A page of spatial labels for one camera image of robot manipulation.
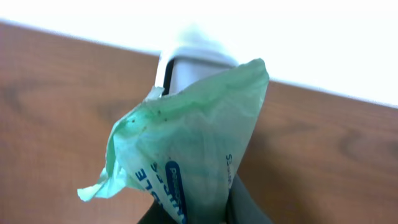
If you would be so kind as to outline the teal snack packet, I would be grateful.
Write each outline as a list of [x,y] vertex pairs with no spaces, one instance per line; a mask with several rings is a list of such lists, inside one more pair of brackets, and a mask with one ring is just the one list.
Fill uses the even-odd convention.
[[268,83],[258,58],[173,95],[154,87],[115,122],[99,180],[78,196],[110,198],[129,187],[152,195],[177,223],[223,222]]

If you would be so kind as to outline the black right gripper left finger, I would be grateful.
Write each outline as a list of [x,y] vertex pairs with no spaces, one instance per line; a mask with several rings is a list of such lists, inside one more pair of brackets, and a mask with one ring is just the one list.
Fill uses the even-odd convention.
[[137,224],[177,224],[177,222],[160,206],[159,203],[153,202]]

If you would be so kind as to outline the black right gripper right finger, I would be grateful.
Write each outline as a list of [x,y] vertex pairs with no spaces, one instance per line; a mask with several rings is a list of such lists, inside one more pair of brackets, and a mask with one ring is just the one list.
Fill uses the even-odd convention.
[[238,175],[234,177],[226,204],[227,224],[272,224],[252,199]]

